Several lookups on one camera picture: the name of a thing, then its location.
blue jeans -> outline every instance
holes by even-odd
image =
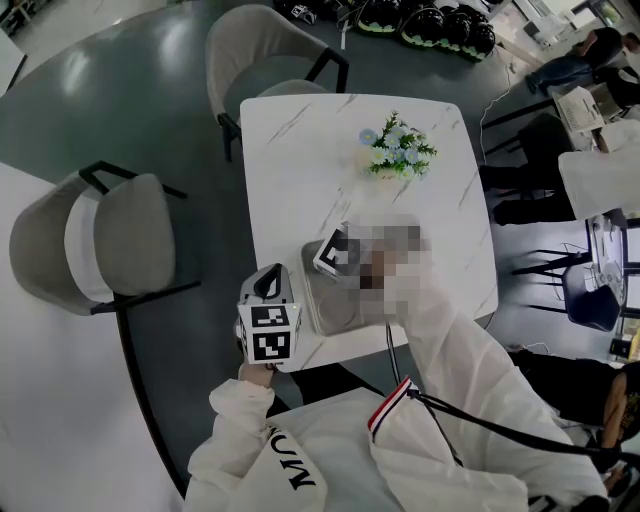
[[[529,75],[533,83],[540,87],[561,85],[573,82],[578,78],[591,74],[589,63],[577,55],[565,55],[547,62],[538,71]]]

gray chair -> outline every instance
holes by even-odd
[[[323,41],[307,34],[264,5],[243,5],[216,21],[207,37],[207,89],[213,113],[222,127],[225,158],[231,162],[231,142],[242,132],[226,113],[224,98],[234,80],[255,62],[269,56],[306,57],[315,64],[304,80],[288,80],[259,94],[322,94],[327,91],[313,81],[330,61],[338,64],[336,92],[343,93],[349,63]]]
[[[109,190],[102,170],[127,181]],[[88,187],[103,194],[93,226],[100,274],[114,301],[86,297],[76,284],[64,245],[71,209]],[[116,312],[199,285],[168,288],[175,274],[175,245],[164,187],[153,174],[136,175],[105,162],[74,172],[16,219],[9,256],[16,280],[30,294],[76,315]]]

person in white shirt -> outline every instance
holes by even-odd
[[[535,200],[502,201],[496,223],[530,224],[584,220],[618,208],[640,210],[640,122],[605,125],[601,151],[573,151],[562,122],[550,114],[534,120],[540,152],[522,167],[480,167],[485,190],[546,190]]]
[[[397,261],[395,253],[374,256],[372,274],[383,276],[375,281],[389,303],[403,279]],[[570,443],[506,351],[456,309],[434,274],[413,280],[420,289],[390,321],[404,328],[424,389],[484,420]],[[316,375],[315,386],[332,385]],[[608,510],[588,457],[432,416],[408,378],[386,400],[360,388],[267,418],[271,378],[267,367],[244,364],[237,380],[211,393],[218,415],[189,462],[185,512]]]

person in black shirt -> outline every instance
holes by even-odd
[[[638,53],[640,39],[632,32],[620,35],[611,27],[593,30],[569,54],[547,62],[538,71],[527,75],[527,86],[532,93],[539,89],[546,95],[550,85],[573,82],[606,66],[622,51],[623,46],[632,53]]]
[[[509,354],[533,390],[561,418],[600,427],[602,448],[615,448],[640,430],[640,363],[620,370],[591,359]]]

flower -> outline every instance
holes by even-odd
[[[393,133],[398,138],[401,138],[405,135],[405,131],[399,126],[394,126],[393,128],[391,128],[391,133]]]
[[[415,149],[409,148],[404,152],[404,159],[410,164],[415,164],[420,159],[420,156]]]
[[[378,140],[378,136],[373,130],[367,128],[366,130],[362,130],[360,132],[360,142],[362,142],[363,144],[370,146],[376,140]]]
[[[373,148],[371,161],[374,164],[381,164],[387,159],[388,151],[385,148]]]
[[[402,160],[403,156],[404,156],[404,149],[402,148],[390,149],[389,155],[387,156],[387,160],[389,160],[389,163],[399,162],[400,160]]]
[[[400,146],[400,137],[393,133],[388,133],[384,138],[384,143],[392,149],[395,149]]]

